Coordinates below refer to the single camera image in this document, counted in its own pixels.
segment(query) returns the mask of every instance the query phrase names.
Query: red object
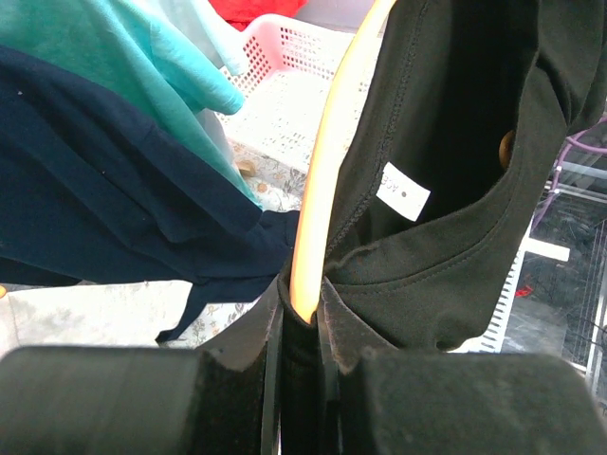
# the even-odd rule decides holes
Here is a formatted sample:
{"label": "red object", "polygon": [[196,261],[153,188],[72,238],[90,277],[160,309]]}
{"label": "red object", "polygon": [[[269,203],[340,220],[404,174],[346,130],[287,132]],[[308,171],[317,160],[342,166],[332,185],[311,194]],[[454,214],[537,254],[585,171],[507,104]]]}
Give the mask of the red object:
{"label": "red object", "polygon": [[226,22],[244,30],[262,14],[293,17],[307,0],[210,0],[210,3]]}
{"label": "red object", "polygon": [[531,286],[525,286],[523,289],[519,289],[514,294],[514,297],[527,297],[533,293],[533,288]]}

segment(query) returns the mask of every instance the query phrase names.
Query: white tag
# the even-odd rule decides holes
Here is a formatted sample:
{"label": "white tag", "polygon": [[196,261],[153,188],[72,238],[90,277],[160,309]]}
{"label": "white tag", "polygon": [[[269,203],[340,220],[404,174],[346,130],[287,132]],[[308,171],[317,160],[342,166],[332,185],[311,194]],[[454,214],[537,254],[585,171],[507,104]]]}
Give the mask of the white tag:
{"label": "white tag", "polygon": [[417,185],[392,163],[386,164],[377,197],[408,220],[417,221],[430,192]]}

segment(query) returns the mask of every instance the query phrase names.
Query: white plastic basket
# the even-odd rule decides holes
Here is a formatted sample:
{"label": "white plastic basket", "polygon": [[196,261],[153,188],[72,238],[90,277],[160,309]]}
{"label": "white plastic basket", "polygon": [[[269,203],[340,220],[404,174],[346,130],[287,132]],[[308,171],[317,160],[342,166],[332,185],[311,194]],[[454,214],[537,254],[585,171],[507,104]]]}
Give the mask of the white plastic basket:
{"label": "white plastic basket", "polygon": [[[330,83],[354,35],[275,14],[257,18],[243,33],[250,70],[224,74],[247,101],[238,114],[221,118],[226,135],[236,150],[307,173]],[[377,53],[380,44],[377,39]],[[352,141],[375,63],[360,71],[352,112],[344,113],[336,132],[344,144],[336,153],[347,151]]]}

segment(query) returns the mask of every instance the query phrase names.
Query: wooden hanger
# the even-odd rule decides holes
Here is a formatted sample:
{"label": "wooden hanger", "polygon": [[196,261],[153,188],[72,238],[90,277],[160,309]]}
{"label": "wooden hanger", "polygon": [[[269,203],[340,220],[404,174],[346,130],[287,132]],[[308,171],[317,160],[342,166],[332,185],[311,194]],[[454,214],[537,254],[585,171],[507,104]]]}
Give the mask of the wooden hanger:
{"label": "wooden hanger", "polygon": [[359,89],[362,68],[373,57],[374,40],[395,1],[376,0],[367,13],[341,60],[322,112],[305,181],[290,285],[293,308],[308,323],[321,294],[329,221],[343,158],[342,119],[353,114],[352,99]]}

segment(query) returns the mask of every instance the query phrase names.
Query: turquoise fabric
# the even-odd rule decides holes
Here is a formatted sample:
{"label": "turquoise fabric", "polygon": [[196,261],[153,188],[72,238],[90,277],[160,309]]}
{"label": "turquoise fabric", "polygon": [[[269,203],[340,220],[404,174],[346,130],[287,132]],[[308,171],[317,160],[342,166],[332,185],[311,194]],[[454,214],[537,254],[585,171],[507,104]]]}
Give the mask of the turquoise fabric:
{"label": "turquoise fabric", "polygon": [[194,116],[205,108],[234,114],[242,107],[242,94],[180,31],[144,3],[1,0],[0,44],[123,96],[255,200]]}

